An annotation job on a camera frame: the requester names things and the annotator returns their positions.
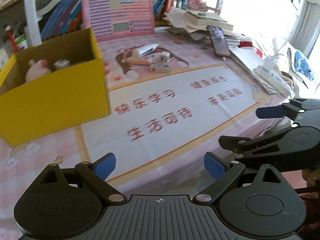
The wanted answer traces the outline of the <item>white power adapter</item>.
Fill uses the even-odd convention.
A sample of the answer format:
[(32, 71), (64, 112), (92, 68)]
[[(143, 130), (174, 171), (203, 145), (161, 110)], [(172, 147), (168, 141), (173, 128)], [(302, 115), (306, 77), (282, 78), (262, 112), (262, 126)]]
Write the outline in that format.
[(70, 61), (68, 60), (59, 60), (54, 63), (54, 67), (56, 70), (62, 70), (68, 68), (70, 66)]

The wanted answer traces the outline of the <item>pink plush pig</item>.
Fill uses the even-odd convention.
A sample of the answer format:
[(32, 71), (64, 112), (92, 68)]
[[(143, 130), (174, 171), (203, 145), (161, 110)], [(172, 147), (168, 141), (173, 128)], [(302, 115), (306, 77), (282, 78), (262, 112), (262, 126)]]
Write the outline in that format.
[(40, 60), (35, 62), (33, 59), (31, 59), (28, 62), (30, 68), (26, 73), (25, 76), (25, 82), (29, 83), (35, 79), (38, 79), (39, 77), (42, 77), (44, 75), (50, 74), (51, 70), (48, 68), (48, 61), (47, 60)]

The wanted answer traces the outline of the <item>white spray bottle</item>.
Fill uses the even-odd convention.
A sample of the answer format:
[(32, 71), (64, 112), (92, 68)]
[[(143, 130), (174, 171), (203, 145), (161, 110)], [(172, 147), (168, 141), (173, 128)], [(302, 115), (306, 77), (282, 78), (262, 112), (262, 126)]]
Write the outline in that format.
[(138, 47), (132, 51), (132, 56), (137, 58), (144, 57), (153, 52), (157, 47), (157, 43), (142, 45), (141, 47)]

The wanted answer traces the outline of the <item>pink rectangular case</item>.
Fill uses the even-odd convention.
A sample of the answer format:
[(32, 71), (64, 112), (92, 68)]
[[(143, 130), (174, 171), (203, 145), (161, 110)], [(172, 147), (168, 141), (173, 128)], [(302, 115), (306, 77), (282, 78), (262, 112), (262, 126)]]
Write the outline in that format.
[(149, 72), (151, 73), (170, 73), (172, 71), (172, 68), (168, 64), (152, 64), (149, 67)]

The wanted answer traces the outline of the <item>white power strip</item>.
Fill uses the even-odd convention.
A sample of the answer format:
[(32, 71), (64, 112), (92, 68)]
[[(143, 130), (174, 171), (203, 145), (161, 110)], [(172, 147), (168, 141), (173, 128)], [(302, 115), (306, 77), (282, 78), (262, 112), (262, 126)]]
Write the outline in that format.
[(253, 72), (267, 85), (279, 94), (288, 98), (292, 95), (292, 80), (284, 75), (277, 66), (274, 58), (267, 57), (262, 65), (258, 65)]

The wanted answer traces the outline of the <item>black smartphone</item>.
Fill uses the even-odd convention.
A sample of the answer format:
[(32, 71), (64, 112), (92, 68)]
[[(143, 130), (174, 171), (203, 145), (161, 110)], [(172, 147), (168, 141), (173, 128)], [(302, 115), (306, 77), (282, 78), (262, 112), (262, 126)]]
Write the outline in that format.
[(217, 57), (231, 57), (223, 30), (219, 27), (208, 25), (207, 31), (213, 46), (214, 54)]

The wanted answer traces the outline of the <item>pink printed table mat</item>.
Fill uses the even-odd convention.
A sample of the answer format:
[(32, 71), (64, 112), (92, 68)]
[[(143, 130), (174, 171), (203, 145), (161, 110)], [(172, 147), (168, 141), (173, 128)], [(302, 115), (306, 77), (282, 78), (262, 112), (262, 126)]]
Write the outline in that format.
[[(167, 63), (121, 62), (133, 57), (134, 49), (154, 43), (158, 47), (140, 58), (168, 51)], [(69, 168), (112, 152), (112, 186), (127, 195), (165, 193), (200, 172), (206, 152), (225, 155), (219, 136), (252, 137), (270, 126), (255, 110), (284, 100), (267, 94), (233, 60), (219, 59), (211, 48), (180, 35), (160, 32), (97, 44), (103, 55), (108, 116), (18, 146), (1, 138), (1, 239), (20, 236), (14, 206), (49, 163)], [(172, 71), (151, 73), (152, 64), (168, 64)]]

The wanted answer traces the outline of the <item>yellow cardboard box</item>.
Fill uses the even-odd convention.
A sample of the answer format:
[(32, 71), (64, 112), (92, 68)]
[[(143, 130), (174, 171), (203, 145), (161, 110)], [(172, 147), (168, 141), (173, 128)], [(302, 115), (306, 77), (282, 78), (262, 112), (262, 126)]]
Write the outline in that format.
[[(51, 73), (26, 83), (31, 59), (47, 60)], [(70, 66), (56, 70), (59, 60)], [(110, 113), (103, 55), (91, 29), (22, 50), (1, 70), (1, 138), (11, 146)]]

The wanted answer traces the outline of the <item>stack of papers and books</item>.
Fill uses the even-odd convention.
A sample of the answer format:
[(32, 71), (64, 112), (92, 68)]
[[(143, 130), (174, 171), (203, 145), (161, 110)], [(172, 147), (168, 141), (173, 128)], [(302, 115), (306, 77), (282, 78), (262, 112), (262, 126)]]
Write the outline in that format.
[(201, 40), (208, 36), (204, 32), (207, 31), (208, 25), (212, 25), (222, 29), (229, 46), (237, 47), (243, 41), (240, 35), (233, 32), (233, 25), (216, 13), (171, 8), (165, 13), (164, 19), (174, 28), (189, 33), (194, 40)]

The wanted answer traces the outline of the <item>pink learning keyboard tablet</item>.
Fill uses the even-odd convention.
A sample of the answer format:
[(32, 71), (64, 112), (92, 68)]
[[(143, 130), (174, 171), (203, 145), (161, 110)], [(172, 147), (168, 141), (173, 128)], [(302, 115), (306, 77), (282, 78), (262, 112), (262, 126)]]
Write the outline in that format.
[(81, 11), (84, 28), (99, 42), (155, 31), (151, 0), (82, 0)]

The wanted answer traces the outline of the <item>row of blue books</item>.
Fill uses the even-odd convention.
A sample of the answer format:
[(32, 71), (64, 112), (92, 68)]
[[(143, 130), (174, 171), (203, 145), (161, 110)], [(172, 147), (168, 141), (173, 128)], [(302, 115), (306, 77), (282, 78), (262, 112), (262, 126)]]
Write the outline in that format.
[(82, 0), (61, 0), (41, 30), (42, 40), (78, 31), (82, 25)]

